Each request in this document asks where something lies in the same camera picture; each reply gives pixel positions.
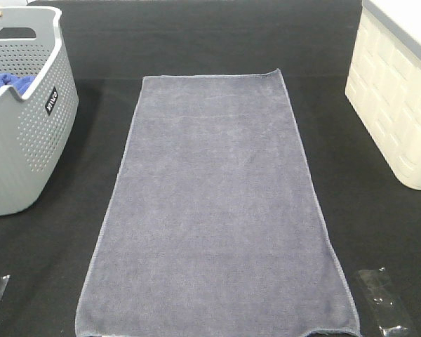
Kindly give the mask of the cream plastic storage box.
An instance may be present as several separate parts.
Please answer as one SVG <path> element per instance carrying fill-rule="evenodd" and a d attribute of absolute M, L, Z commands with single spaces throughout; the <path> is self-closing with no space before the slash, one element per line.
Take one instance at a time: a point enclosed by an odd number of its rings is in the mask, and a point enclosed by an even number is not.
<path fill-rule="evenodd" d="M 421 1 L 363 1 L 345 95 L 396 178 L 421 190 Z"/>

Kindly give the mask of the black table cloth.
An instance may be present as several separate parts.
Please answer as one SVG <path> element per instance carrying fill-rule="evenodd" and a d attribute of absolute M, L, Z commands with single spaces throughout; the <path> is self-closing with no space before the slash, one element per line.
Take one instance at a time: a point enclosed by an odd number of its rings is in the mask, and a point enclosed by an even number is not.
<path fill-rule="evenodd" d="M 73 336 L 79 294 L 144 76 L 258 74 L 286 83 L 330 240 L 365 336 L 356 278 L 384 268 L 421 336 L 421 191 L 390 171 L 345 97 L 359 1 L 54 1 L 79 95 L 41 196 L 0 217 L 0 336 Z"/>

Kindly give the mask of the clear tape strip right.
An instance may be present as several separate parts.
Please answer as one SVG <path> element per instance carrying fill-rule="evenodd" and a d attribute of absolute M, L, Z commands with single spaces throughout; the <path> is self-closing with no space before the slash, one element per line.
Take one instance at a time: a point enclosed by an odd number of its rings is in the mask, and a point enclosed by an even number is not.
<path fill-rule="evenodd" d="M 381 336 L 418 336 L 415 325 L 384 267 L 375 270 L 358 270 L 355 277 Z"/>

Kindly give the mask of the grey terry towel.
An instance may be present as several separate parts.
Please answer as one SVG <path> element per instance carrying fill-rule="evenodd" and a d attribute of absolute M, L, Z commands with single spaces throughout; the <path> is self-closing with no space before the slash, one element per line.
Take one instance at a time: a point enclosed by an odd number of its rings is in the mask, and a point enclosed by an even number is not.
<path fill-rule="evenodd" d="M 279 70 L 143 79 L 75 333 L 360 335 Z"/>

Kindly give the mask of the blue towel in basket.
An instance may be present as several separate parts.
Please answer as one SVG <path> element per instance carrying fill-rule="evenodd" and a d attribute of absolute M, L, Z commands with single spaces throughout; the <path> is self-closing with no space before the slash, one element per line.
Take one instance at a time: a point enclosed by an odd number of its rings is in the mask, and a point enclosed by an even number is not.
<path fill-rule="evenodd" d="M 2 86 L 12 86 L 20 95 L 23 95 L 35 78 L 33 75 L 18 77 L 11 73 L 0 73 L 0 88 Z"/>

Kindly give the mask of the grey perforated laundry basket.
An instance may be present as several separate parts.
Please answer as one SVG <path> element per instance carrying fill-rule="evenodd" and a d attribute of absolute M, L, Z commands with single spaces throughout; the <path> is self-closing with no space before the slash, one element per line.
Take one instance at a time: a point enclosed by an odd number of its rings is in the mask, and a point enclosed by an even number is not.
<path fill-rule="evenodd" d="M 23 95 L 12 86 L 0 88 L 0 216 L 38 199 L 76 117 L 79 98 L 61 15 L 50 6 L 0 6 L 0 29 L 34 32 L 0 38 L 0 73 L 36 77 Z"/>

